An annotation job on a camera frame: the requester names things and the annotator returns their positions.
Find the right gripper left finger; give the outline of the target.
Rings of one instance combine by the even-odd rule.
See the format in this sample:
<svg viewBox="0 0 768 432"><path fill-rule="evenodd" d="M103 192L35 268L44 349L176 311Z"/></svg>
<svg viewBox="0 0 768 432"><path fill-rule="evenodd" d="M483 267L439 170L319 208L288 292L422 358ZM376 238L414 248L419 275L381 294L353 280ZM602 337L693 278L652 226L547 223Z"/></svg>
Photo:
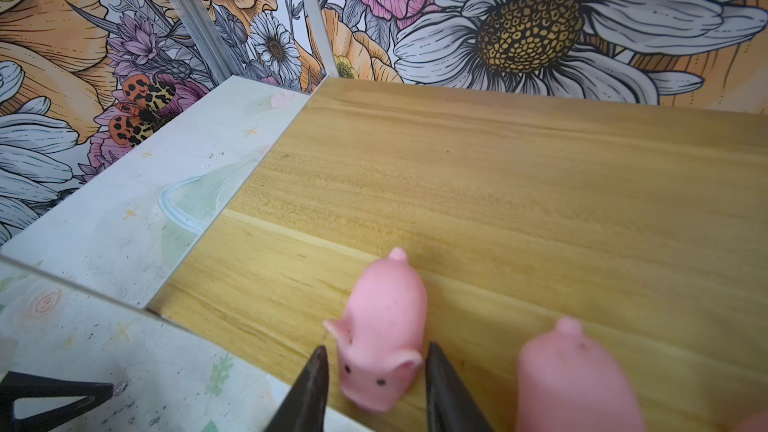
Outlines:
<svg viewBox="0 0 768 432"><path fill-rule="evenodd" d="M315 348L265 432L323 432L329 391L324 345Z"/></svg>

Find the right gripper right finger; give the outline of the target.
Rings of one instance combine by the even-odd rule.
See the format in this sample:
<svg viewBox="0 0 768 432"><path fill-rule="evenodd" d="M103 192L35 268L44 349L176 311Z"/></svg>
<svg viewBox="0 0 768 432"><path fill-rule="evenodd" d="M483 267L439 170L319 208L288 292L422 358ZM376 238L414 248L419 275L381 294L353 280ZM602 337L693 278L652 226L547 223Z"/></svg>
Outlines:
<svg viewBox="0 0 768 432"><path fill-rule="evenodd" d="M437 342L428 347L425 384L429 432L493 431Z"/></svg>

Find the pink pig toy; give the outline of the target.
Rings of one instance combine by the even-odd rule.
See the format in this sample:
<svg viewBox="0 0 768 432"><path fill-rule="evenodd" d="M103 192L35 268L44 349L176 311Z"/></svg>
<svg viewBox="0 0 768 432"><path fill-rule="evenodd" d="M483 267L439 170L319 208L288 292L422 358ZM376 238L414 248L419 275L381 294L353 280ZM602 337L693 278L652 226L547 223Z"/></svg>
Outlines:
<svg viewBox="0 0 768 432"><path fill-rule="evenodd" d="M342 393L373 413L390 411L424 363L425 285L395 247L357 280L339 319L324 327L336 341Z"/></svg>
<svg viewBox="0 0 768 432"><path fill-rule="evenodd" d="M517 378L517 431L647 429L626 374L575 318L523 346Z"/></svg>

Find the two-tier bamboo shelf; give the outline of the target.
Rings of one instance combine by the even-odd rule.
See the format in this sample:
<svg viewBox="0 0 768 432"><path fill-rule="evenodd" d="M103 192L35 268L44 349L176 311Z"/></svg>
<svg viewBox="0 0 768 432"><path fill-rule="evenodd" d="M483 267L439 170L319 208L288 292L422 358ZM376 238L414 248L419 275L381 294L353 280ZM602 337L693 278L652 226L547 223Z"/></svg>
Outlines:
<svg viewBox="0 0 768 432"><path fill-rule="evenodd" d="M396 82L323 84L152 309L290 379L398 246L499 429L565 315L653 430L765 410L767 0L424 2Z"/></svg>

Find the left aluminium corner post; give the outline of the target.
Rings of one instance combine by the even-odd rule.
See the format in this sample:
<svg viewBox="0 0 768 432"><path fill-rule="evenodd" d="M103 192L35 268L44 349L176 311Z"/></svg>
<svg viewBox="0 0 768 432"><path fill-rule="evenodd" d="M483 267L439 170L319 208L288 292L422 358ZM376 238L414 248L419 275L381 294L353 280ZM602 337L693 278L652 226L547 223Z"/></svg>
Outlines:
<svg viewBox="0 0 768 432"><path fill-rule="evenodd" d="M215 85L239 76L239 62L217 32L214 21L201 0L170 0L208 67Z"/></svg>

